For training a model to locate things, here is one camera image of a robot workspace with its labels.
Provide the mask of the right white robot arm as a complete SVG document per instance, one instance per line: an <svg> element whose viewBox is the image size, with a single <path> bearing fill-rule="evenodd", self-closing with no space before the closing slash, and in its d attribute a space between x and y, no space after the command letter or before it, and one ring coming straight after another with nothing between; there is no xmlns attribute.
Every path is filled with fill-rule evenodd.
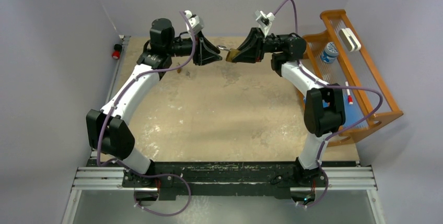
<svg viewBox="0 0 443 224"><path fill-rule="evenodd" d="M329 139L346 121L342 89L303 66L306 49L306 41L294 32L265 36L260 28L251 28L241 45L226 57L231 63L252 64L270 53L271 69L290 81L305 98L304 124L309 134L293 172L294 181L301 186L313 180L313 170L320 167Z"/></svg>

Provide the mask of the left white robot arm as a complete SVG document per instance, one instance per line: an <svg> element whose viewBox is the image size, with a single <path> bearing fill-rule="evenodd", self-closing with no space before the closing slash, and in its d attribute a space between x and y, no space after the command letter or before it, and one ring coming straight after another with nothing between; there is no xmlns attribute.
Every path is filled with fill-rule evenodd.
<svg viewBox="0 0 443 224"><path fill-rule="evenodd" d="M86 115L89 145L98 153L114 156L136 172L135 179L143 187L154 184L156 173L150 169L152 160L135 147L135 137L129 129L130 120L148 92L173 70L172 58L187 56L187 63L202 66L222 60L220 50L203 35L203 20L185 12L188 38L175 35L169 19L152 22L149 40L134 69L115 96L100 110Z"/></svg>

